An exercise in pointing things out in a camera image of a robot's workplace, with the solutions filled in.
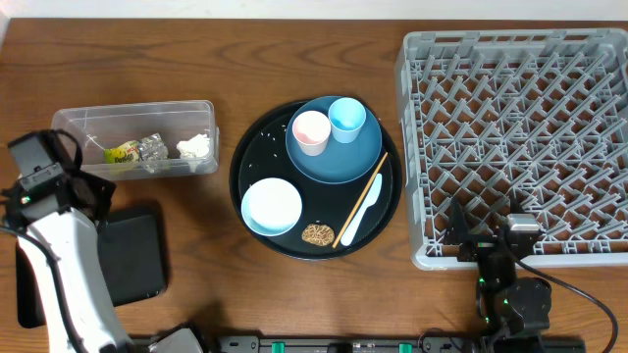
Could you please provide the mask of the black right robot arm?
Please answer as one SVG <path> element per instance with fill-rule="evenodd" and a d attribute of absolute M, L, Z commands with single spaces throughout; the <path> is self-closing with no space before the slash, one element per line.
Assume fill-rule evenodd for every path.
<path fill-rule="evenodd" d="M 539 277 L 519 277 L 516 264 L 532 253 L 542 230 L 536 218 L 513 201 L 514 212 L 491 235 L 470 230 L 462 206 L 450 203 L 446 245 L 458 247 L 459 262 L 478 266 L 476 305 L 487 328 L 467 350 L 505 350 L 507 339 L 538 336 L 550 327 L 551 287 Z"/>

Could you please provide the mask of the brown walnut cookie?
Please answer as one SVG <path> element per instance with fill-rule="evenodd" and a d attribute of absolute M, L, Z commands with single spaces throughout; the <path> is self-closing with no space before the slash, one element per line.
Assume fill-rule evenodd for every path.
<path fill-rule="evenodd" d="M 336 235 L 334 230 L 327 225 L 311 224 L 302 232 L 301 238 L 307 243 L 323 247 L 332 244 Z"/>

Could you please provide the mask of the white napkin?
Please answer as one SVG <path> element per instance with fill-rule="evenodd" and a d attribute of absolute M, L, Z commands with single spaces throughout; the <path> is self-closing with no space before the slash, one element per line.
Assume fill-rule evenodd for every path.
<path fill-rule="evenodd" d="M 182 140 L 177 144 L 182 159 L 205 158 L 210 154 L 211 139 L 207 134 L 197 134 L 190 140 Z"/>

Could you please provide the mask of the light blue bowl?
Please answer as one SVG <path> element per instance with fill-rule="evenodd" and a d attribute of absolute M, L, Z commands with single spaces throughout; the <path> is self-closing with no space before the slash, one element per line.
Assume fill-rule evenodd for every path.
<path fill-rule="evenodd" d="M 302 210 L 302 198 L 296 187 L 277 177 L 253 183 L 240 204 L 244 223 L 253 232 L 266 237 L 288 232 L 299 221 Z"/>

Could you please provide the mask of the yellow foil snack wrapper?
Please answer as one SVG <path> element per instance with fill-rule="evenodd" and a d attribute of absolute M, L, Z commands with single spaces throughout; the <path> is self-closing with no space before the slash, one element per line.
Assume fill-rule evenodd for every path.
<path fill-rule="evenodd" d="M 107 164 L 160 161 L 168 158 L 168 148 L 159 133 L 104 150 Z"/>

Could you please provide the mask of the pink cup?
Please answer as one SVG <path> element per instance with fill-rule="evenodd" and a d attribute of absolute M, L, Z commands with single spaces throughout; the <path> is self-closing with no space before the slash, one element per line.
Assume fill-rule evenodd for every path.
<path fill-rule="evenodd" d="M 317 111 L 299 114 L 292 125 L 292 135 L 301 151 L 308 156 L 318 156 L 324 152 L 331 130 L 329 118 Z"/>

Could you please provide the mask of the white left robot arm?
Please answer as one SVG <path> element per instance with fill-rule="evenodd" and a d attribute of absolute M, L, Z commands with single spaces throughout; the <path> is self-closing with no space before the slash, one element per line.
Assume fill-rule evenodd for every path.
<path fill-rule="evenodd" d="M 54 166 L 22 173 L 6 190 L 2 231 L 15 236 L 33 269 L 53 352 L 202 352 L 192 327 L 148 341 L 129 337 L 98 259 L 90 212 L 107 211 L 113 183 Z"/>

